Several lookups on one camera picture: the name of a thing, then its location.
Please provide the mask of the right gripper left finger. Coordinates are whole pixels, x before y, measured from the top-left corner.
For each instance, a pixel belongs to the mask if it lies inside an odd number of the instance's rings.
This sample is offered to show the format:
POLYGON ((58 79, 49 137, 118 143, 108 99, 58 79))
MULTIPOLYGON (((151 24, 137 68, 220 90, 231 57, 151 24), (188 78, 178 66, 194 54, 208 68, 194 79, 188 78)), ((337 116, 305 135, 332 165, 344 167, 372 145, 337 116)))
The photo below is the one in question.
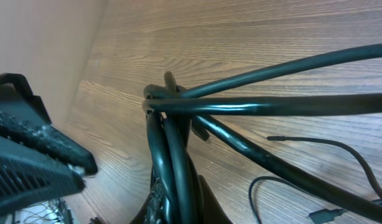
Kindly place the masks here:
POLYGON ((163 224, 164 189, 161 180, 156 179, 146 201, 130 224, 163 224))

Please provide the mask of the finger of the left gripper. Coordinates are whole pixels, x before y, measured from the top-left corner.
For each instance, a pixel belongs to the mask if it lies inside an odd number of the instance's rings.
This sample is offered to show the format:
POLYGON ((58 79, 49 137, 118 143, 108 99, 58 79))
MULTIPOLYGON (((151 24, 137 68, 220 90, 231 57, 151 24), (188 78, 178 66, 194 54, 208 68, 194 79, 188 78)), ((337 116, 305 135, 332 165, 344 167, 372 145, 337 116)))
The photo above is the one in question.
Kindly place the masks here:
POLYGON ((40 96, 18 73, 0 74, 0 136, 95 175, 93 154, 52 126, 40 96))

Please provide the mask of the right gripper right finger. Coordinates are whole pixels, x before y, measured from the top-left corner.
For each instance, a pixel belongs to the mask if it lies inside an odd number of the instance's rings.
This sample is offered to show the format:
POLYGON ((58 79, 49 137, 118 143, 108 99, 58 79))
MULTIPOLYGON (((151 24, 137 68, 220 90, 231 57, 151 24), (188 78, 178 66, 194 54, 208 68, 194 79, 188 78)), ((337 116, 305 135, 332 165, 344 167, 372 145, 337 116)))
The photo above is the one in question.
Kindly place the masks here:
POLYGON ((202 175, 199 175, 198 178, 203 197, 202 223, 232 224, 232 221, 227 217, 211 188, 208 186, 206 179, 202 175))

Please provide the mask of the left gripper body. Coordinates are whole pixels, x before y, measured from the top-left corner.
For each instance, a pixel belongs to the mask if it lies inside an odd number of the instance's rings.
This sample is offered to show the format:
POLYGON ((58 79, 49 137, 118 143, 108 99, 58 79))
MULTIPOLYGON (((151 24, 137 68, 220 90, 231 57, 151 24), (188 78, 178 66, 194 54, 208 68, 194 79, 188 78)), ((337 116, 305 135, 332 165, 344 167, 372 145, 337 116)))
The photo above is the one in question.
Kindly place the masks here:
POLYGON ((65 164, 0 136, 0 217, 84 188, 65 164))

